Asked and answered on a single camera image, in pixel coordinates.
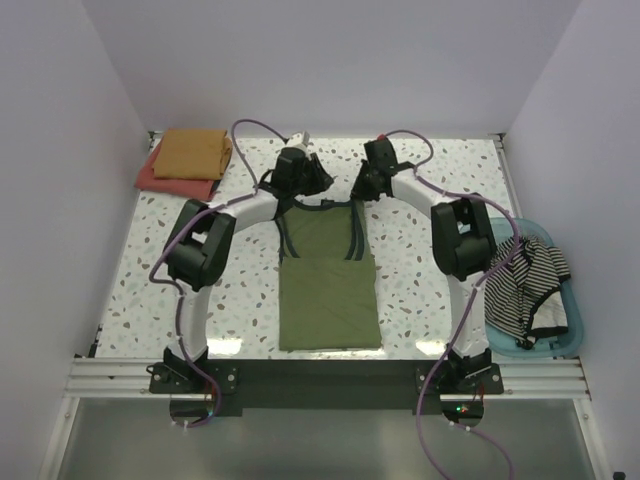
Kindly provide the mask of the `olive green tank top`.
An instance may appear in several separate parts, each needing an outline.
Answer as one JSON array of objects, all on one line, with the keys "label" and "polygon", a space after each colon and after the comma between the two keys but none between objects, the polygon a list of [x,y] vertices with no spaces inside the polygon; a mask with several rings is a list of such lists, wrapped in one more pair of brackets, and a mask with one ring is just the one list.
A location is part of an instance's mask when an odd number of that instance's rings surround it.
[{"label": "olive green tank top", "polygon": [[377,271],[363,203],[295,200],[275,222],[279,349],[379,349]]}]

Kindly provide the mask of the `striped black white tank top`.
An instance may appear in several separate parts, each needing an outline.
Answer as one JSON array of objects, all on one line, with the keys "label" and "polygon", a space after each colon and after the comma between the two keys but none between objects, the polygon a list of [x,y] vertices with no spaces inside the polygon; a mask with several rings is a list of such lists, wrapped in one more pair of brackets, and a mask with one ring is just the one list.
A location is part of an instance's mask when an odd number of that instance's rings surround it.
[{"label": "striped black white tank top", "polygon": [[512,253],[512,238],[502,242],[491,260],[497,270],[485,286],[485,319],[512,337],[518,347],[530,350],[541,339],[569,332],[561,287],[571,272],[562,251],[535,235],[520,238]]}]

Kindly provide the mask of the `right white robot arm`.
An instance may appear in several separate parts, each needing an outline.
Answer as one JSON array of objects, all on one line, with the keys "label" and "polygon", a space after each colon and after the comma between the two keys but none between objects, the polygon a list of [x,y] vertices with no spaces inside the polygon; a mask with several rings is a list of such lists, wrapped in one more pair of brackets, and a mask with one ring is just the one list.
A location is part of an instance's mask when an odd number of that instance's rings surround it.
[{"label": "right white robot arm", "polygon": [[391,141],[384,135],[365,143],[364,150],[365,159],[351,197],[377,201],[386,195],[427,216],[432,255],[448,282],[451,336],[443,358],[427,374],[424,387],[469,392],[492,366],[482,284],[496,252],[496,241],[486,200],[477,194],[449,192],[428,182],[417,166],[397,160]]}]

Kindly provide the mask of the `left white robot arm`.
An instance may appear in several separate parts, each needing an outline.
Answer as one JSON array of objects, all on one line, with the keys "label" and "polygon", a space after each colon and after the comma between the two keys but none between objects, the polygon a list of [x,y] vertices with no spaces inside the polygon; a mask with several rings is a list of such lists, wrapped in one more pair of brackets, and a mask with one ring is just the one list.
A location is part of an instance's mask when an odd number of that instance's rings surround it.
[{"label": "left white robot arm", "polygon": [[179,293],[174,340],[165,348],[162,364],[167,380],[185,392],[215,388],[207,371],[206,315],[212,287],[222,276],[235,234],[269,222],[297,196],[322,193],[333,179],[315,153],[304,146],[283,147],[275,168],[254,191],[210,206],[189,200],[169,236],[161,262]]}]

